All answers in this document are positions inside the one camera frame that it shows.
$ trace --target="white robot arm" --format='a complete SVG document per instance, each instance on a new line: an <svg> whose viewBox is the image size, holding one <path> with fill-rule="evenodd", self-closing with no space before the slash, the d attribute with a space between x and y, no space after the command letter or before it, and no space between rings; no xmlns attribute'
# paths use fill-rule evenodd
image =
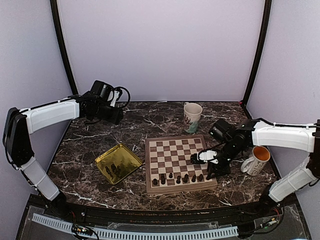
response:
<svg viewBox="0 0 320 240"><path fill-rule="evenodd" d="M123 118L122 107L115 107L122 94L123 87L112 87L101 81L95 81L91 90L84 95L71 96L42 106L8 111L3 145L8 162L20 170L32 187L51 202L61 215L66 210L66 197L59 191L43 170L32 150L29 135L36 131L67 120L81 117L102 119L119 124Z"/></svg>
<svg viewBox="0 0 320 240"><path fill-rule="evenodd" d="M271 208L288 195L320 179L320 121L294 125L271 123L263 118L246 120L238 128L223 119L209 131L225 144L221 150L209 148L191 156L194 164L208 162L208 179L230 173L230 162L238 153L252 146L277 146L306 151L309 156L293 171L274 182L262 195L262 208Z"/></svg>

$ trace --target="wooden chessboard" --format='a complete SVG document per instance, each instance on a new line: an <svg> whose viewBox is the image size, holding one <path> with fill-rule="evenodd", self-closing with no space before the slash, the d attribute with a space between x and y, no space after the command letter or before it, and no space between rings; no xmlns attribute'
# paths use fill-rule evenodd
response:
<svg viewBox="0 0 320 240"><path fill-rule="evenodd" d="M146 192L151 195L173 194L188 191L214 189L217 180L206 180L207 163L192 164L190 156L206 148L203 135L189 135L177 137L147 138L145 141L145 171ZM161 174L165 176L165 184L161 184ZM189 175L184 182L185 174ZM203 180L198 181L198 176L203 174Z"/></svg>

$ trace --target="marble tabletop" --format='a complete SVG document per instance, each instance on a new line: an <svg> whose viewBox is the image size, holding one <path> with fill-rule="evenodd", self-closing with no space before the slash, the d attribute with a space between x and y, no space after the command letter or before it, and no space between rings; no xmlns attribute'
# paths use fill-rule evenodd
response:
<svg viewBox="0 0 320 240"><path fill-rule="evenodd" d="M237 102L199 102L203 107L195 134L203 134L207 147L217 142L208 134L219 118L238 125L246 116ZM185 136L183 102L131 102L119 125L100 121L85 125L85 118L73 120L48 170L49 177L70 203L86 206L142 211L198 210L255 202L263 189L276 180L268 163L260 174L240 171L251 149L230 164L231 174L217 178L215 190L147 195L145 139ZM117 185L99 172L95 159L119 143L124 143L143 165Z"/></svg>

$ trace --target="chess piece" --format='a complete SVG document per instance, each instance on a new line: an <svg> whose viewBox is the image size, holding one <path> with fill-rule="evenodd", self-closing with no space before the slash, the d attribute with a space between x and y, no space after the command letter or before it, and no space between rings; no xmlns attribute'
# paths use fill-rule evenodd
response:
<svg viewBox="0 0 320 240"><path fill-rule="evenodd" d="M199 177L198 177L198 181L201 182L203 179L204 179L204 175L200 174Z"/></svg>
<svg viewBox="0 0 320 240"><path fill-rule="evenodd" d="M188 179L189 179L189 175L188 174L184 175L183 182L186 184L188 182Z"/></svg>
<svg viewBox="0 0 320 240"><path fill-rule="evenodd" d="M181 176L177 176L177 177L176 177L176 183L177 183L177 184L181 183Z"/></svg>

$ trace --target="mug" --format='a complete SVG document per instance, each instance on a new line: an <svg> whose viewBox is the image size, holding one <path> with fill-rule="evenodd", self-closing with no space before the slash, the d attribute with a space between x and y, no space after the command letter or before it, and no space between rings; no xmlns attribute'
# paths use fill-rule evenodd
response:
<svg viewBox="0 0 320 240"><path fill-rule="evenodd" d="M247 160L241 165L241 172L256 176L270 159L270 152L264 146L255 146Z"/></svg>
<svg viewBox="0 0 320 240"><path fill-rule="evenodd" d="M183 129L187 133L193 134L197 131L202 110L202 107L197 103L184 103Z"/></svg>

